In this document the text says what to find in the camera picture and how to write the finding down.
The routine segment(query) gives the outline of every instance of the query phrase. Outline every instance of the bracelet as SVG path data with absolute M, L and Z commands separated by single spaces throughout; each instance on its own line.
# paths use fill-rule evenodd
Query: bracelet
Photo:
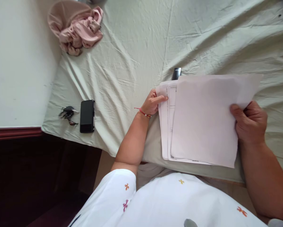
M 145 115 L 146 117 L 148 117 L 148 118 L 152 117 L 152 115 L 146 114 L 146 113 L 142 112 L 142 110 L 141 110 L 140 108 L 134 107 L 134 109 L 139 109 L 139 111 L 140 111 L 143 115 Z

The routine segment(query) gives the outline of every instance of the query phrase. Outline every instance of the white wall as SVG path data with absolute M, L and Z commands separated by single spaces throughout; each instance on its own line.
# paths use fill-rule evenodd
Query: white wall
M 54 0 L 0 0 L 0 127 L 41 126 L 60 60 Z

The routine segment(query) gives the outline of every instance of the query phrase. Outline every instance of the pink cloth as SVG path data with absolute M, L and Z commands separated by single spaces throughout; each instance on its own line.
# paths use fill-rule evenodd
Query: pink cloth
M 100 22 L 103 10 L 91 9 L 87 4 L 66 0 L 55 3 L 48 13 L 48 24 L 59 38 L 60 47 L 70 55 L 78 56 L 82 46 L 92 47 L 103 34 Z

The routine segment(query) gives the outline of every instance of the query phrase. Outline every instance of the paper stack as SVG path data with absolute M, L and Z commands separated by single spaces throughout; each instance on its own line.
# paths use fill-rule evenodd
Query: paper stack
M 244 109 L 263 75 L 180 76 L 156 87 L 165 160 L 234 168 L 238 148 L 231 104 Z

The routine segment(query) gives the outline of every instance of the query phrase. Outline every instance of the hand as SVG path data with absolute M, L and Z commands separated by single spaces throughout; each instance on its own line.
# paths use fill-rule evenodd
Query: hand
M 242 111 L 238 105 L 230 106 L 230 112 L 236 118 L 236 132 L 239 142 L 255 145 L 265 143 L 267 113 L 261 109 L 256 101 L 251 101 Z
M 141 107 L 141 111 L 145 114 L 155 114 L 158 111 L 158 103 L 164 102 L 168 100 L 167 96 L 159 96 L 156 95 L 156 90 L 152 89 L 150 94 L 146 98 L 145 102 Z

